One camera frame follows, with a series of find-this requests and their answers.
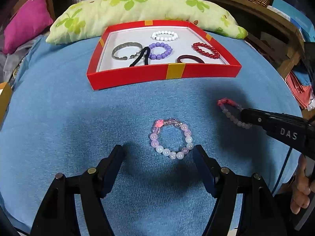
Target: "yellow stripe on box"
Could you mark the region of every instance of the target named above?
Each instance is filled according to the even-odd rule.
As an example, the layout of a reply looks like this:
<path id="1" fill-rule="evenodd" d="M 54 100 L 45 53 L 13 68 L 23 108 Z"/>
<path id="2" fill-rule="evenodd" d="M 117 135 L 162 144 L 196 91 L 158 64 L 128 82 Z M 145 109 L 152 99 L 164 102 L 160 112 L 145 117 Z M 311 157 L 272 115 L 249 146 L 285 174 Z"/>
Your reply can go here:
<path id="1" fill-rule="evenodd" d="M 211 41 L 212 36 L 210 34 L 206 34 L 206 39 L 208 39 L 209 41 Z"/>
<path id="2" fill-rule="evenodd" d="M 167 68 L 166 79 L 179 79 L 182 77 L 185 63 L 173 63 L 169 64 Z"/>
<path id="3" fill-rule="evenodd" d="M 104 48 L 105 43 L 102 38 L 100 38 L 100 45 Z"/>
<path id="4" fill-rule="evenodd" d="M 153 26 L 153 20 L 145 20 L 144 25 L 145 26 Z"/>

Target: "bracelet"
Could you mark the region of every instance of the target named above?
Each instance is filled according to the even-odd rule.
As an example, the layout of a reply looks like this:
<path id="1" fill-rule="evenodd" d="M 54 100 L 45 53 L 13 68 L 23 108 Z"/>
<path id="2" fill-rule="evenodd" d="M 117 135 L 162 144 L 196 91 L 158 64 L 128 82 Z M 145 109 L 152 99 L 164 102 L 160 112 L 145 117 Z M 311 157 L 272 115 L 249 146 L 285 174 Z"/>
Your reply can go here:
<path id="1" fill-rule="evenodd" d="M 192 55 L 181 55 L 181 56 L 179 56 L 177 58 L 177 62 L 178 63 L 182 63 L 181 60 L 184 59 L 184 58 L 190 58 L 190 59 L 192 59 L 192 60 L 194 60 L 194 61 L 196 61 L 198 63 L 204 64 L 204 61 L 201 58 L 199 58 L 197 56 L 192 56 Z"/>
<path id="2" fill-rule="evenodd" d="M 230 118 L 230 120 L 234 122 L 235 125 L 239 127 L 243 127 L 244 129 L 247 129 L 247 130 L 251 128 L 252 126 L 251 123 L 245 123 L 235 118 L 235 116 L 231 115 L 231 113 L 226 109 L 224 104 L 229 104 L 231 106 L 236 107 L 238 110 L 242 111 L 243 108 L 241 105 L 237 104 L 236 102 L 228 98 L 220 99 L 217 102 L 217 105 L 222 109 L 222 112 L 226 115 L 226 117 Z"/>
<path id="3" fill-rule="evenodd" d="M 202 49 L 198 48 L 199 46 L 207 48 L 208 50 L 211 50 L 214 54 L 210 54 L 209 52 L 203 51 Z M 207 56 L 209 58 L 217 59 L 217 58 L 220 57 L 219 52 L 217 52 L 217 50 L 215 48 L 213 48 L 212 46 L 207 45 L 205 43 L 196 42 L 196 43 L 193 44 L 193 49 L 195 51 L 199 52 L 201 55 Z"/>
<path id="4" fill-rule="evenodd" d="M 164 125 L 173 125 L 177 128 L 180 128 L 185 135 L 186 147 L 183 147 L 179 152 L 171 152 L 170 149 L 161 146 L 158 142 L 158 134 L 160 133 L 161 127 Z M 150 135 L 151 146 L 160 154 L 163 153 L 164 156 L 169 156 L 171 159 L 183 159 L 185 154 L 188 154 L 190 150 L 194 148 L 192 143 L 192 132 L 188 129 L 187 124 L 182 123 L 176 119 L 167 119 L 167 120 L 157 120 L 152 128 L 152 134 Z"/>
<path id="5" fill-rule="evenodd" d="M 135 46 L 135 47 L 139 47 L 140 50 L 134 54 L 134 55 L 131 55 L 129 58 L 132 59 L 132 58 L 135 58 L 136 56 L 139 56 L 140 54 L 140 51 L 142 50 L 142 45 L 141 43 L 138 43 L 138 42 L 125 42 L 123 44 L 119 44 L 118 46 L 116 46 L 114 49 L 113 49 L 113 52 L 111 53 L 111 56 L 114 58 L 114 59 L 118 59 L 118 60 L 127 60 L 128 57 L 124 56 L 124 57 L 117 57 L 115 56 L 115 53 L 122 49 L 122 48 L 125 48 L 125 47 L 132 47 L 132 46 Z"/>
<path id="6" fill-rule="evenodd" d="M 159 37 L 160 34 L 168 34 L 168 35 L 171 35 L 172 37 Z M 153 40 L 166 42 L 166 41 L 175 41 L 176 39 L 178 39 L 178 35 L 175 32 L 171 32 L 171 31 L 157 31 L 151 35 L 151 38 Z"/>
<path id="7" fill-rule="evenodd" d="M 152 43 L 152 44 L 150 44 L 149 45 L 149 48 L 152 50 L 154 47 L 163 47 L 164 49 L 166 49 L 166 51 L 165 52 L 163 52 L 162 54 L 157 54 L 157 55 L 155 55 L 155 54 L 153 54 L 153 53 L 150 53 L 150 59 L 152 59 L 152 60 L 154 60 L 154 59 L 161 59 L 161 58 L 166 58 L 169 54 L 171 54 L 172 53 L 172 47 L 171 46 L 169 46 L 168 44 L 166 44 L 166 43 L 163 43 L 163 42 L 161 42 L 161 43 L 159 43 L 159 42 L 156 42 L 156 43 Z"/>
<path id="8" fill-rule="evenodd" d="M 139 57 L 137 57 L 136 60 L 133 61 L 129 67 L 135 66 L 136 63 L 138 63 L 139 60 L 140 60 L 143 56 L 144 56 L 144 65 L 147 66 L 147 65 L 149 64 L 148 59 L 149 59 L 149 56 L 150 56 L 150 48 L 149 48 L 149 47 L 144 47 L 144 48 L 141 50 Z"/>

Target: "yellow pillow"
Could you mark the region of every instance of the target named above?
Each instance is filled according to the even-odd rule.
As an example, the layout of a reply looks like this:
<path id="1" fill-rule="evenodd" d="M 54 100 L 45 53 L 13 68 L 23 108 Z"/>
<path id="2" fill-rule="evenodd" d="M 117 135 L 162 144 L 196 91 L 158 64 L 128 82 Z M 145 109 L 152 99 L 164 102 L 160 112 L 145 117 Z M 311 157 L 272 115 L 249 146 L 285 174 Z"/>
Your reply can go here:
<path id="1" fill-rule="evenodd" d="M 71 5 L 53 23 L 46 42 L 75 42 L 101 36 L 110 25 L 142 20 L 184 20 L 237 39 L 248 34 L 227 10 L 208 1 L 85 0 Z"/>

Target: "box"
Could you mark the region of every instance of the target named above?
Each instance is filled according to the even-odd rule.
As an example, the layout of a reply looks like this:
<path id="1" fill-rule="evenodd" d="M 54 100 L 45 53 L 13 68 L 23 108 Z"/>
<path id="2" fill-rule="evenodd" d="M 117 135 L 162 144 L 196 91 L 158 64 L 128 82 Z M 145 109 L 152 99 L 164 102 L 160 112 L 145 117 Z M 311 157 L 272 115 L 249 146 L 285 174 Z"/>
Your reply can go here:
<path id="1" fill-rule="evenodd" d="M 112 58 L 112 51 L 119 44 L 138 42 L 146 47 L 151 43 L 158 42 L 153 40 L 151 35 L 159 30 L 173 31 L 179 36 L 177 40 L 167 42 L 173 51 L 166 58 L 149 59 L 149 65 L 144 65 L 143 60 L 140 60 L 133 67 L 129 66 L 135 59 L 122 61 Z M 196 42 L 211 45 L 219 52 L 220 58 L 211 59 L 199 54 L 192 48 L 193 43 Z M 163 48 L 153 48 L 152 53 L 159 54 L 158 49 Z M 139 48 L 119 56 L 128 56 L 127 54 L 134 54 L 138 51 Z M 194 61 L 187 62 L 187 60 L 177 63 L 180 55 L 197 56 L 204 61 L 204 64 Z M 219 42 L 194 24 L 177 20 L 149 20 L 109 26 L 97 43 L 89 62 L 87 77 L 93 90 L 100 90 L 154 80 L 236 77 L 241 67 L 240 63 Z"/>
<path id="2" fill-rule="evenodd" d="M 302 28 L 306 41 L 315 42 L 315 29 L 308 17 L 282 0 L 273 0 L 272 6 L 290 16 L 291 22 L 295 25 L 297 23 Z"/>
<path id="3" fill-rule="evenodd" d="M 0 126 L 2 124 L 5 111 L 10 103 L 12 89 L 7 82 L 0 83 Z"/>

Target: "maroon hair tie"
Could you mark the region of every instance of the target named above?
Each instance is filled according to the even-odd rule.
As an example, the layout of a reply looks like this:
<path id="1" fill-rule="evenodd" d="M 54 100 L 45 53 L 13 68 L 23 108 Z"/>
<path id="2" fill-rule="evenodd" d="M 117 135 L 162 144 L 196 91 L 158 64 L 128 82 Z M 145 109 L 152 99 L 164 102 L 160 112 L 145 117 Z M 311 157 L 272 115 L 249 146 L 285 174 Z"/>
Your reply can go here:
<path id="1" fill-rule="evenodd" d="M 192 59 L 192 60 L 194 60 L 194 61 L 196 61 L 196 62 L 198 62 L 200 64 L 204 64 L 204 61 L 201 58 L 199 58 L 197 56 L 192 56 L 192 55 L 181 55 L 181 56 L 179 56 L 177 58 L 177 62 L 178 63 L 182 63 L 181 60 L 184 59 L 184 58 L 190 58 L 190 59 Z"/>

